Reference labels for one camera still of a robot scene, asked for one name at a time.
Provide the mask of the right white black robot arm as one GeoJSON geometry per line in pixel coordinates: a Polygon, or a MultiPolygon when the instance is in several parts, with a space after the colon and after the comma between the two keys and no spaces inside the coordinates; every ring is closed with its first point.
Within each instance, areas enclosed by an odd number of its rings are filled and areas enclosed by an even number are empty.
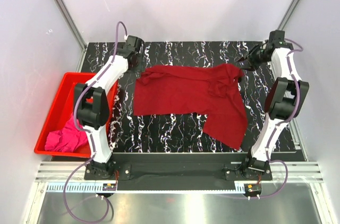
{"type": "Polygon", "coordinates": [[[277,44],[264,41],[239,59],[239,62],[244,62],[242,69],[247,71],[255,71],[261,64],[271,62],[276,75],[263,108],[266,114],[263,128],[250,149],[250,161],[241,166],[241,173],[246,179],[254,179],[260,174],[256,162],[270,162],[281,132],[302,108],[309,83],[301,79],[294,63],[294,54],[301,51],[301,46],[295,49],[292,43],[283,40],[277,44]]]}

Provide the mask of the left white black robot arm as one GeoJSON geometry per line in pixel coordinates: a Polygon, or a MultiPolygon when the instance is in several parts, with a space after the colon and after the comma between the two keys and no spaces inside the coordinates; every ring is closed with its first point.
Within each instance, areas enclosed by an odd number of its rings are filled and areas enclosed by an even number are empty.
{"type": "Polygon", "coordinates": [[[117,54],[111,55],[90,80],[86,83],[77,83],[74,87],[74,124],[78,130],[86,133],[91,160],[99,163],[96,173],[102,179],[110,179],[115,172],[114,165],[108,162],[112,153],[106,132],[106,123],[111,111],[107,95],[124,73],[137,73],[142,69],[142,50],[119,48],[117,54]]]}

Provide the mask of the dark red t shirt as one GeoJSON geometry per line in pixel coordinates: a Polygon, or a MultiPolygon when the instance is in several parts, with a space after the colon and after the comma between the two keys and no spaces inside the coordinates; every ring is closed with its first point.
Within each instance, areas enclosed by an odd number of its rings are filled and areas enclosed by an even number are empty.
{"type": "Polygon", "coordinates": [[[239,91],[243,71],[233,64],[215,67],[156,65],[135,82],[135,116],[207,115],[203,132],[239,149],[248,120],[239,91]]]}

